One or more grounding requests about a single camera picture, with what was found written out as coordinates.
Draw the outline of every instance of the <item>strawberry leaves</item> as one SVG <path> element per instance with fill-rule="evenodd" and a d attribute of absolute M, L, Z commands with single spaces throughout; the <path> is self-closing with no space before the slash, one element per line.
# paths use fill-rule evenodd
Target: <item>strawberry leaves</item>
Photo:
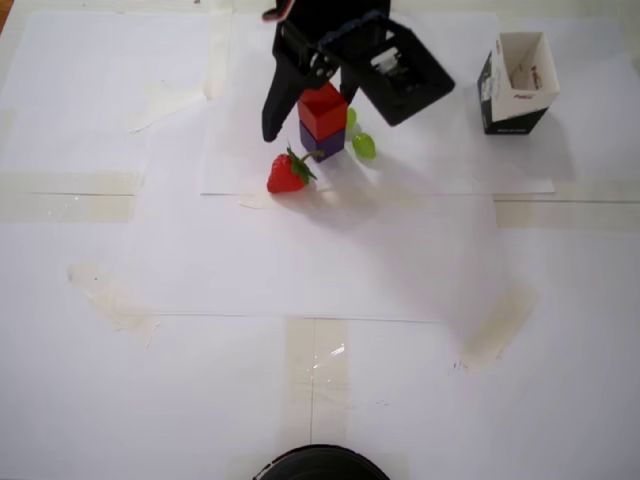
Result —
<path fill-rule="evenodd" d="M 299 158 L 295 153 L 293 153 L 291 147 L 287 147 L 287 155 L 289 155 L 289 158 L 291 158 L 291 171 L 299 176 L 305 185 L 309 184 L 310 178 L 314 178 L 317 180 L 311 169 L 304 162 L 311 155 L 322 156 L 324 155 L 324 152 L 309 152 L 304 157 Z"/>

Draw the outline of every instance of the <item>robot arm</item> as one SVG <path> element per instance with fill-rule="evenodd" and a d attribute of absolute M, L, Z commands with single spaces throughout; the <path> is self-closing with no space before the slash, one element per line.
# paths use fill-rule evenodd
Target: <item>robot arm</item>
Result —
<path fill-rule="evenodd" d="M 411 30 L 389 18 L 391 0 L 277 0 L 263 15 L 275 21 L 276 72 L 262 110 L 272 142 L 307 89 L 341 72 L 351 102 L 361 88 L 391 126 L 439 100 L 455 84 Z"/>

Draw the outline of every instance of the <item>purple block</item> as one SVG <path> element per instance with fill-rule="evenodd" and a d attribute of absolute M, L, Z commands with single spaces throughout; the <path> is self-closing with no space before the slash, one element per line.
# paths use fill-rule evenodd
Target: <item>purple block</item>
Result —
<path fill-rule="evenodd" d="M 307 152 L 312 152 L 314 150 L 322 150 L 324 152 L 323 157 L 313 155 L 314 160 L 318 163 L 343 150 L 344 139 L 345 129 L 343 128 L 342 130 L 325 138 L 323 141 L 318 142 L 311 132 L 307 130 L 307 127 L 300 122 L 300 141 L 302 142 L 302 146 L 307 150 Z"/>

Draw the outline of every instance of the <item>white paper sheet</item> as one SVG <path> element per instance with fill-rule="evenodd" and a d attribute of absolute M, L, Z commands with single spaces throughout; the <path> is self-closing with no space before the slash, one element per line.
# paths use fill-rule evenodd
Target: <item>white paper sheet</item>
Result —
<path fill-rule="evenodd" d="M 455 321 L 503 294 L 490 197 L 335 206 L 303 193 L 246 208 L 199 196 L 200 110 L 156 131 L 135 246 L 116 274 L 153 314 Z"/>
<path fill-rule="evenodd" d="M 556 180 L 640 180 L 640 79 L 617 20 L 523 19 L 544 31 L 560 95 L 536 126 L 532 172 Z"/>
<path fill-rule="evenodd" d="M 371 166 L 346 153 L 314 168 L 320 188 L 369 186 L 412 193 L 549 192 L 548 176 L 524 166 L 528 139 L 489 141 L 482 131 L 475 82 L 499 32 L 493 14 L 414 14 L 396 19 L 413 29 L 457 82 L 455 91 L 391 128 L 359 92 L 353 102 L 362 129 L 377 144 Z M 261 111 L 275 60 L 269 53 L 273 26 L 255 15 L 235 15 L 228 88 L 215 102 L 211 139 L 204 161 L 205 194 L 264 190 L 265 167 L 287 142 L 301 150 L 297 112 L 292 111 L 276 141 L 262 140 Z"/>
<path fill-rule="evenodd" d="M 202 87 L 211 26 L 206 15 L 32 15 L 0 95 L 13 112 L 1 168 L 139 172 L 148 139 L 128 128 L 148 91 Z"/>

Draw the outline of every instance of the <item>red block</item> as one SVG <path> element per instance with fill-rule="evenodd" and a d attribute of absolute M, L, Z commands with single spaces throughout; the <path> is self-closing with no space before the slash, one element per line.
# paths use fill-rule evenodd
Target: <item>red block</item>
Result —
<path fill-rule="evenodd" d="M 300 121 L 318 142 L 347 126 L 347 102 L 331 82 L 319 90 L 307 89 L 298 100 Z"/>

